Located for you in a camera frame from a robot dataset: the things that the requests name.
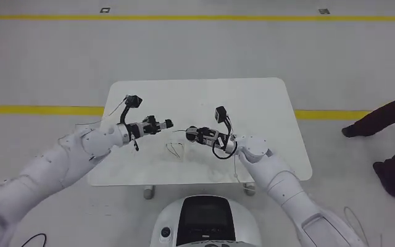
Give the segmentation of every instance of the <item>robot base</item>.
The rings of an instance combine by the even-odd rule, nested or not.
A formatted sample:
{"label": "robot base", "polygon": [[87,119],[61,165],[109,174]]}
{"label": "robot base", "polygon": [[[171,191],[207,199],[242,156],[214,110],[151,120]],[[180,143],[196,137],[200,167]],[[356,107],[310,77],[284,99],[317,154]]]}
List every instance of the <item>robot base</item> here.
{"label": "robot base", "polygon": [[151,247],[176,247],[204,240],[243,241],[262,246],[254,216],[239,203],[196,195],[169,204],[159,214]]}

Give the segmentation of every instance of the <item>white tabletop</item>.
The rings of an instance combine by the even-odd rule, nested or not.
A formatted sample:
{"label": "white tabletop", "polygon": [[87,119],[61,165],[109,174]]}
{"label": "white tabletop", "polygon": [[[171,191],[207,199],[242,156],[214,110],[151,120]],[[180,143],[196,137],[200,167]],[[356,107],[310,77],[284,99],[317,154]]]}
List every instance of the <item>white tabletop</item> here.
{"label": "white tabletop", "polygon": [[[139,108],[129,110],[126,122],[140,122],[155,115],[159,122],[171,119],[174,127],[138,139],[138,152],[133,144],[114,147],[109,157],[88,174],[91,185],[236,183],[233,158],[217,159],[208,146],[190,143],[184,132],[173,132],[194,125],[227,133],[225,125],[215,121],[218,106],[227,110],[235,134],[265,138],[270,149],[280,154],[300,180],[308,180],[312,175],[285,84],[278,78],[117,82],[110,89],[102,130],[119,123],[124,104],[110,117],[105,116],[126,94],[143,99]],[[180,158],[166,149],[166,143],[184,146],[183,152],[175,144]],[[253,181],[238,159],[236,170],[241,182]]]}

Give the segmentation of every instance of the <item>person's leg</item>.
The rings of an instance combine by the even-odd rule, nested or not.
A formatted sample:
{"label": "person's leg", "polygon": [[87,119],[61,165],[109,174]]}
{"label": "person's leg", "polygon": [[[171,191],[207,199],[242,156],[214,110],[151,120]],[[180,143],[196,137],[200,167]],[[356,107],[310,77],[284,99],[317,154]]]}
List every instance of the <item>person's leg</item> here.
{"label": "person's leg", "polygon": [[375,169],[384,189],[388,194],[395,197],[395,156],[386,159],[384,162],[374,163],[373,169]]}
{"label": "person's leg", "polygon": [[395,101],[386,104],[342,129],[346,137],[370,136],[395,123]]}

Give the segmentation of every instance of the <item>yellow floor line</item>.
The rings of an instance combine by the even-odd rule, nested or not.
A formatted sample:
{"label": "yellow floor line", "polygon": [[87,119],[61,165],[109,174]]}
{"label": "yellow floor line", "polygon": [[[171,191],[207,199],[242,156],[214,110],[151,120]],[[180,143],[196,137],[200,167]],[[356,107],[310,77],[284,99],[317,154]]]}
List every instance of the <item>yellow floor line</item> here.
{"label": "yellow floor line", "polygon": [[0,15],[0,20],[236,20],[270,22],[393,22],[385,15]]}
{"label": "yellow floor line", "polygon": [[0,114],[102,116],[101,106],[0,106]]}
{"label": "yellow floor line", "polygon": [[[100,106],[0,106],[0,114],[30,115],[91,115],[102,116]],[[305,120],[355,120],[369,111],[308,111],[295,110],[297,119]]]}

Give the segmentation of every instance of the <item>caster wheel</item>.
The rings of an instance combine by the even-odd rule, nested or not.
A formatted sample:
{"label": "caster wheel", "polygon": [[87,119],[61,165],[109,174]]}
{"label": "caster wheel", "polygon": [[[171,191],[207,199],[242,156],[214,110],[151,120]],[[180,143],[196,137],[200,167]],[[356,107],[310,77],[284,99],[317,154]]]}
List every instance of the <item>caster wheel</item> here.
{"label": "caster wheel", "polygon": [[255,184],[254,183],[244,183],[244,192],[248,196],[254,196],[255,195]]}
{"label": "caster wheel", "polygon": [[143,193],[144,199],[151,200],[154,197],[154,195],[155,195],[155,186],[153,185],[145,186]]}

